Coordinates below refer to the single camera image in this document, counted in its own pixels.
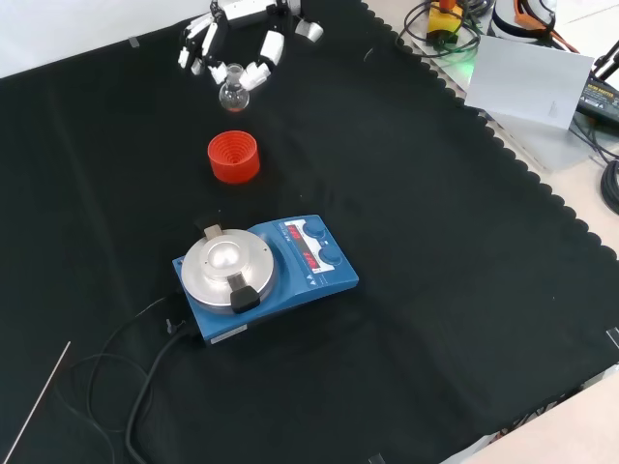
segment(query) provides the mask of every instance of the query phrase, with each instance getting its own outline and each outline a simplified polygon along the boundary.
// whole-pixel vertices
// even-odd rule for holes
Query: black cloth
[[[361,281],[170,353],[138,425],[155,463],[435,463],[616,361],[616,255],[364,5],[304,3],[323,39],[289,39],[241,113],[176,69],[183,25],[0,82],[0,453],[65,343],[72,360],[94,353],[173,291],[171,260],[213,212],[234,228],[319,214]],[[231,34],[222,58],[248,63],[262,33]],[[237,187],[206,157],[232,129],[262,163]],[[147,366],[166,317],[190,317],[182,297],[114,351]],[[62,383],[80,408],[87,373]],[[104,363],[104,423],[122,425],[140,381]],[[110,460],[48,395],[22,462]]]

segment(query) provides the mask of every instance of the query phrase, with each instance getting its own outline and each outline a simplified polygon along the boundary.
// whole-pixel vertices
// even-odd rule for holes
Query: red silicone holder
[[[217,135],[209,143],[208,154],[215,177],[228,184],[243,184],[260,170],[258,145],[241,130]]]

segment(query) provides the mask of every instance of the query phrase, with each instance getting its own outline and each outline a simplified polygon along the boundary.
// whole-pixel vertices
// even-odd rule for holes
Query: red led display
[[[301,234],[299,233],[299,229],[297,229],[296,225],[289,225],[288,232],[290,232],[290,235],[294,240],[303,240],[301,239]]]
[[[308,265],[312,268],[312,269],[318,269],[318,263],[316,263],[316,260],[313,257],[313,254],[308,253],[306,251],[303,252],[303,257],[306,258],[306,261],[308,262]]]
[[[291,225],[288,225],[287,227],[288,227],[288,233],[290,234],[290,237],[294,239],[295,243],[297,244],[297,247],[299,248],[299,250],[301,250],[301,254],[303,254],[303,257],[306,260],[306,263],[308,263],[309,268],[319,269],[320,266],[318,265],[316,258],[311,253],[311,250],[308,247],[308,244],[306,244],[306,241],[303,240],[303,237],[301,237],[301,233],[299,232],[299,229],[297,228],[297,226],[294,224],[291,224]]]

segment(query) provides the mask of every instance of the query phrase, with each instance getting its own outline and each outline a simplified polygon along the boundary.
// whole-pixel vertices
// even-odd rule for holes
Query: wires
[[[133,367],[138,372],[140,372],[142,374],[142,376],[144,377],[144,379],[148,378],[148,374],[146,374],[144,369],[142,369],[136,362],[133,362],[132,360],[130,360],[128,358],[125,358],[123,356],[112,355],[110,353],[99,353],[99,355],[89,356],[88,358],[84,358],[83,360],[78,361],[75,364],[71,365],[67,370],[69,372],[71,372],[73,369],[75,369],[75,368],[77,368],[77,367],[79,367],[79,366],[81,366],[81,365],[83,365],[85,363],[88,363],[90,361],[94,361],[94,360],[96,360],[97,363],[98,363],[101,360],[101,358],[107,358],[107,359],[115,360],[117,362],[126,363],[126,364],[130,365],[131,367]],[[114,447],[112,445],[111,440],[107,436],[106,429],[102,425],[100,425],[96,420],[86,416],[82,412],[80,412],[77,409],[75,409],[75,407],[72,406],[65,399],[63,394],[60,393],[60,388],[58,387],[58,382],[56,382],[54,384],[54,392],[56,393],[56,396],[58,397],[58,399],[60,400],[60,402],[62,403],[62,405],[65,408],[67,408],[69,411],[71,411],[78,418],[82,419],[83,421],[86,421],[86,422],[90,423],[90,425],[103,436],[103,438],[105,439],[105,442],[107,443],[107,446],[109,447],[109,452],[111,454],[111,462],[112,462],[112,464],[114,464],[116,462],[116,456],[115,456],[115,453],[114,453]]]
[[[144,309],[142,309],[140,312],[138,312],[131,320],[129,320],[125,324],[123,324],[120,327],[118,327],[114,332],[112,332],[112,335],[110,335],[109,338],[105,341],[105,343],[103,344],[103,348],[101,349],[100,353],[101,354],[105,353],[105,351],[107,350],[107,347],[112,342],[112,340],[114,338],[116,338],[116,336],[118,336],[118,334],[123,332],[128,326],[130,326],[133,322],[135,322],[137,320],[137,318],[139,318],[139,316],[141,316],[142,314],[147,312],[152,307],[158,305],[159,303],[162,303],[167,298],[169,298],[169,295],[167,297],[161,297],[158,300],[155,300],[154,302],[152,302],[148,306],[146,306]],[[91,420],[93,420],[94,422],[96,422],[103,430],[105,430],[105,431],[107,431],[109,433],[123,433],[125,431],[124,428],[116,428],[116,429],[114,429],[114,428],[103,427],[101,425],[101,423],[95,418],[95,415],[93,413],[93,407],[92,407],[93,384],[95,382],[95,377],[97,376],[97,370],[99,368],[100,361],[101,361],[101,357],[96,358],[95,365],[93,365],[93,370],[90,373],[90,379],[88,380],[88,388],[86,390],[86,412],[88,414],[88,417]],[[150,408],[151,400],[152,400],[152,393],[151,393],[151,396],[150,396],[150,399],[149,399],[148,406],[147,406],[146,410],[144,411],[144,416],[146,416],[146,414],[148,412],[148,408]]]
[[[459,19],[459,25],[454,31],[450,32],[447,37],[443,38],[442,41],[435,44],[435,47],[443,51],[439,51],[438,53],[435,53],[435,54],[430,54],[430,55],[424,54],[424,55],[419,55],[419,56],[422,56],[424,58],[441,58],[443,56],[452,55],[454,53],[463,53],[466,51],[475,50],[479,46],[482,33],[477,28],[475,24],[475,20],[471,18],[469,14],[469,1],[468,0],[463,0],[462,15],[454,13],[452,11],[442,10],[436,5],[433,5],[431,1],[426,1],[426,2],[423,2],[417,5],[415,8],[413,8],[410,12],[408,12],[406,17],[404,18],[404,29],[399,33],[398,37],[396,38],[396,47],[398,49],[402,50],[402,47],[399,45],[399,41],[404,36],[404,34],[408,34],[412,38],[417,39],[418,41],[424,42],[426,44],[427,43],[434,44],[434,41],[429,41],[428,39],[419,37],[410,30],[410,26],[415,22],[415,20],[422,14],[429,12],[431,9],[438,10],[444,15],[451,15]],[[456,46],[454,48],[447,47],[446,43],[454,36],[457,36],[457,32],[461,28],[464,28],[468,32],[470,32],[473,38],[469,42],[465,43],[464,45]]]
[[[619,215],[619,184],[617,184],[617,173],[619,172],[619,156],[609,152],[606,148],[602,147],[598,143],[598,137],[596,135],[595,127],[592,126],[589,134],[587,134],[582,126],[574,119],[574,124],[578,128],[584,138],[578,135],[574,130],[570,129],[580,140],[589,145],[595,150],[600,157],[606,162],[606,169],[602,174],[602,180],[600,181],[600,193],[602,199],[608,208],[610,208],[615,214]]]
[[[54,392],[55,392],[56,396],[58,397],[58,399],[60,400],[60,402],[62,403],[62,405],[65,408],[67,408],[76,417],[78,417],[81,420],[89,423],[95,430],[97,430],[103,436],[103,438],[105,439],[105,442],[107,443],[107,446],[109,447],[109,450],[110,450],[111,463],[112,464],[115,464],[116,457],[115,457],[115,453],[114,453],[114,447],[113,447],[112,442],[111,442],[111,440],[110,440],[110,438],[108,436],[108,433],[123,433],[123,432],[125,432],[125,428],[114,429],[114,428],[105,427],[95,418],[95,416],[93,414],[93,410],[92,410],[92,393],[93,393],[94,382],[95,382],[95,378],[96,378],[96,375],[97,375],[97,370],[99,368],[99,364],[101,363],[102,359],[115,360],[116,362],[119,362],[119,363],[125,363],[125,364],[131,366],[136,371],[138,371],[144,377],[144,380],[147,381],[148,380],[148,374],[146,373],[146,371],[144,369],[142,369],[142,367],[139,364],[137,364],[137,362],[134,362],[134,361],[130,360],[129,358],[125,358],[124,356],[106,353],[105,351],[107,350],[107,348],[109,347],[111,342],[116,338],[116,336],[118,336],[118,334],[123,332],[128,326],[130,326],[134,321],[136,321],[142,314],[144,314],[145,312],[149,311],[154,306],[162,303],[163,301],[168,299],[170,296],[171,295],[168,295],[166,297],[162,297],[162,298],[159,298],[158,300],[155,300],[154,302],[152,302],[151,304],[146,306],[143,310],[138,312],[131,320],[129,320],[129,321],[125,322],[124,324],[122,324],[121,326],[119,326],[112,333],[112,335],[105,341],[105,343],[103,344],[103,348],[102,348],[101,352],[98,355],[92,355],[92,356],[89,356],[87,358],[84,358],[84,359],[74,363],[73,365],[69,366],[66,369],[66,372],[72,373],[75,369],[77,369],[78,367],[80,367],[80,366],[82,366],[82,365],[84,365],[86,363],[95,362],[95,364],[93,365],[93,369],[92,369],[92,371],[90,373],[90,378],[88,380],[88,388],[87,388],[87,391],[86,391],[86,414],[84,414],[81,411],[79,411],[78,409],[76,409],[74,406],[72,406],[65,399],[63,394],[60,392],[59,382],[58,381],[54,384]],[[148,410],[150,409],[150,406],[152,404],[152,400],[153,400],[153,392],[152,392],[152,390],[150,390],[150,394],[149,394],[149,397],[148,397],[148,402],[147,402],[146,406],[144,407],[144,410],[143,410],[143,413],[142,413],[142,417],[143,418],[146,417],[146,415],[148,414]]]
[[[494,6],[495,0],[457,0],[457,4],[464,9],[464,4],[468,3],[468,12],[475,18],[485,15]]]
[[[549,12],[549,13],[550,13],[550,15],[551,15],[552,17],[554,17],[554,10],[553,10],[552,8],[547,7],[547,6],[545,5],[545,3],[544,3],[544,0],[538,0],[538,2],[540,2],[540,6],[541,6],[543,9],[545,9],[547,12]]]
[[[167,351],[170,348],[172,348],[172,346],[174,346],[179,340],[181,340],[187,334],[188,333],[186,330],[181,330],[180,332],[172,336],[172,338],[170,338],[167,341],[167,343],[165,343],[165,345],[163,346],[163,348],[160,350],[160,352],[157,354],[157,357],[153,361],[153,365],[151,366],[151,370],[148,372],[148,377],[146,378],[146,381],[144,382],[144,385],[142,386],[142,390],[140,391],[139,395],[137,396],[137,399],[135,400],[135,403],[133,404],[132,412],[129,415],[129,420],[127,421],[127,428],[125,430],[125,447],[127,447],[127,451],[138,464],[147,464],[147,462],[142,456],[140,456],[140,454],[133,448],[133,445],[132,445],[133,425],[135,424],[135,418],[137,417],[137,411],[139,410],[139,406],[142,400],[144,399],[144,395],[146,394],[146,391],[148,390],[148,387],[151,384],[151,381],[153,380],[153,376],[155,375],[155,372],[157,371],[157,368],[159,367],[159,364],[162,361],[163,356],[165,355],[165,353],[167,353]]]

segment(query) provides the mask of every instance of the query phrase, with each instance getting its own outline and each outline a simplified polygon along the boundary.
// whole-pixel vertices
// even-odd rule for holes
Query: white card
[[[482,36],[466,105],[567,129],[593,58]]]

